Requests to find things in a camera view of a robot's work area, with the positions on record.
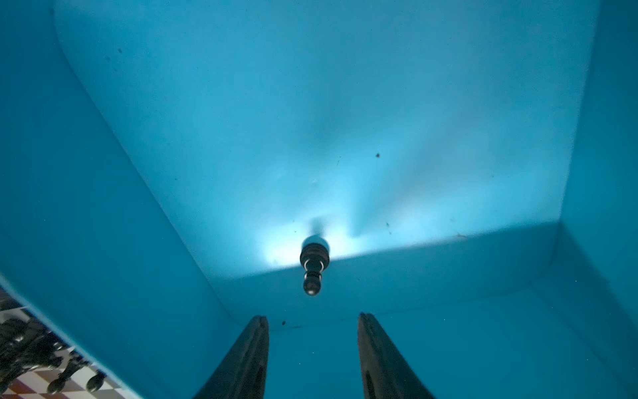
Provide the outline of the black chess pawn in tray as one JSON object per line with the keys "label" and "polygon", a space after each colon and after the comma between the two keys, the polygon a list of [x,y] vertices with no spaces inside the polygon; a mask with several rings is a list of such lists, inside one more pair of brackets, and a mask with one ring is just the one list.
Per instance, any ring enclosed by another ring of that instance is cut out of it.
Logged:
{"label": "black chess pawn in tray", "polygon": [[319,243],[305,245],[300,254],[300,264],[304,269],[303,290],[314,297],[322,289],[322,274],[330,264],[328,248]]}

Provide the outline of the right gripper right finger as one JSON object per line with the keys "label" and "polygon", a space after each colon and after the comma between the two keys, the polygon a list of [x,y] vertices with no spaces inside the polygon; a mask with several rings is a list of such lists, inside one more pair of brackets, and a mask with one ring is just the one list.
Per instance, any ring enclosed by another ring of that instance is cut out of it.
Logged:
{"label": "right gripper right finger", "polygon": [[359,315],[357,345],[365,399],[435,398],[373,314]]}

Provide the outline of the black white chess board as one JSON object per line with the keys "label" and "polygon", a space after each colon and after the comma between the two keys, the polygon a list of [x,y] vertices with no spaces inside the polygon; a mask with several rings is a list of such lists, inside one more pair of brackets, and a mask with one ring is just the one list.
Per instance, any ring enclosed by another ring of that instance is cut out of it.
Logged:
{"label": "black white chess board", "polygon": [[2,398],[136,398],[1,291]]}

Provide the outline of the blue plastic tray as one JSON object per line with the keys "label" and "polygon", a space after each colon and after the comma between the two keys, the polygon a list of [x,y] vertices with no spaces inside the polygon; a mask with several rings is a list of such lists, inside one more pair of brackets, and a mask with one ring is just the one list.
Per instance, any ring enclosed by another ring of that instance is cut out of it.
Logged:
{"label": "blue plastic tray", "polygon": [[[314,297],[302,248],[328,248]],[[637,395],[634,1],[4,1],[1,285],[141,398]]]}

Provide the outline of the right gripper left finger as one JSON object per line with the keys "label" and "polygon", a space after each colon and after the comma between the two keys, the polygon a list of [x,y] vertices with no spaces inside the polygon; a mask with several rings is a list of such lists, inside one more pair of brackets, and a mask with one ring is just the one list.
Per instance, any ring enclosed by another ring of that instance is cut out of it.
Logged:
{"label": "right gripper left finger", "polygon": [[264,398],[268,354],[267,318],[255,316],[194,398]]}

